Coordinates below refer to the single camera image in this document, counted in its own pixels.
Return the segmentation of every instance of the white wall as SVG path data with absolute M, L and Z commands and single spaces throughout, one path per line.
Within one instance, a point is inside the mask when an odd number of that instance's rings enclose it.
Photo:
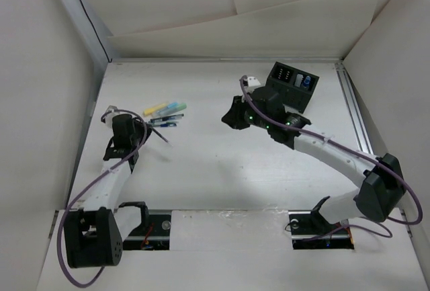
M 59 0 L 0 0 L 0 268 L 11 252 L 26 263 L 20 275 L 0 269 L 1 289 L 36 287 L 44 251 L 25 252 L 48 231 L 34 234 L 26 219 L 46 223 L 63 207 L 92 74 Z

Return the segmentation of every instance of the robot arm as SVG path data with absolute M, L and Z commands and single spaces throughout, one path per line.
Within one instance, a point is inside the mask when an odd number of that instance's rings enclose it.
M 130 114 L 115 115 L 112 112 L 105 123 L 112 127 L 114 136 L 106 148 L 102 173 L 135 151 L 144 136 L 143 124 Z M 151 130 L 148 126 L 145 140 Z M 144 202 L 117 204 L 138 157 L 136 151 L 128 162 L 111 170 L 91 190 L 83 205 L 68 213 L 64 222 L 64 239 L 70 267 L 118 265 L 122 242 L 136 227 L 149 225 L 149 212 Z
M 245 88 L 253 103 L 266 116 L 276 122 L 311 130 L 327 137 L 327 134 L 318 130 L 310 120 L 300 114 L 286 112 L 281 97 L 272 88 L 258 86 L 258 81 L 253 77 L 248 77 L 245 81 Z M 325 140 L 296 130 L 286 130 L 267 122 L 241 96 L 233 98 L 232 107 L 222 121 L 237 130 L 251 125 L 264 128 L 276 142 L 317 158 L 348 177 L 357 186 L 352 192 L 341 196 L 325 197 L 314 207 L 311 212 L 312 222 L 314 226 L 320 227 L 322 232 L 331 228 L 331 224 L 359 216 L 383 222 L 405 193 L 399 182 L 369 161 L 341 151 Z M 369 157 L 402 176 L 399 162 L 392 155 L 386 154 L 382 158 L 374 155 Z

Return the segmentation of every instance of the red wire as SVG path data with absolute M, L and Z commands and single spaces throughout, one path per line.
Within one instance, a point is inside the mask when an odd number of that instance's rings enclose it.
M 143 241 L 142 241 L 142 244 L 140 244 L 140 249 L 143 249 L 143 247 L 146 245 L 146 239 L 147 239 L 147 238 L 148 238 L 148 236 L 151 234 L 151 232 L 153 231 L 153 229 L 154 229 L 154 223 L 152 223 L 152 224 L 149 226 L 148 232 L 146 233 L 145 238 L 144 238 L 144 239 L 143 239 Z

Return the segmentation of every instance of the black wire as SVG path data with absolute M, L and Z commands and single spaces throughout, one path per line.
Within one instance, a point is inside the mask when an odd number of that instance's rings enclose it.
M 103 51 L 105 52 L 105 55 L 106 55 L 106 58 L 107 58 L 107 62 L 108 62 L 108 63 L 111 63 L 111 62 L 112 62 L 112 59 L 109 59 L 108 53 L 106 52 L 106 49 L 105 49 L 105 46 L 104 46 L 104 45 L 103 45 L 103 43 L 101 42 L 100 37 L 99 37 L 99 34 L 97 33 L 97 30 L 95 29 L 95 26 L 94 26 L 93 22 L 91 21 L 91 18 L 89 17 L 88 12 L 87 12 L 87 10 L 86 10 L 86 8 L 85 8 L 85 6 L 84 6 L 84 4 L 83 4 L 82 0 L 79 0 L 79 2 L 81 3 L 82 9 L 83 9 L 83 11 L 85 12 L 85 15 L 87 16 L 89 23 L 90 23 L 90 24 L 91 24 L 91 26 L 93 27 L 93 30 L 94 30 L 94 32 L 95 32 L 95 35 L 97 36 L 97 39 L 99 40 L 100 46 L 103 48 Z

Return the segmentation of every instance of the tabletop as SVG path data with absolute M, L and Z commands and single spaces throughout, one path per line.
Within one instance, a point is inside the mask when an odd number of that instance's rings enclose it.
M 109 105 L 141 113 L 163 101 L 187 104 L 172 143 L 151 136 L 120 202 L 174 210 L 170 251 L 127 251 L 90 290 L 426 290 L 408 233 L 392 239 L 351 229 L 354 250 L 293 250 L 287 209 L 310 209 L 355 186 L 321 162 L 278 144 L 259 128 L 237 131 L 220 119 L 239 95 L 239 78 L 264 83 L 270 62 L 112 63 L 107 68 L 71 197 L 101 171 L 112 131 L 99 121 Z M 357 148 L 334 64 L 287 63 L 320 80 L 304 115 Z M 395 210 L 392 216 L 400 218 Z M 354 224 L 371 223 L 355 218 Z M 96 269 L 71 270 L 89 281 Z M 60 272 L 53 239 L 38 290 L 75 290 Z

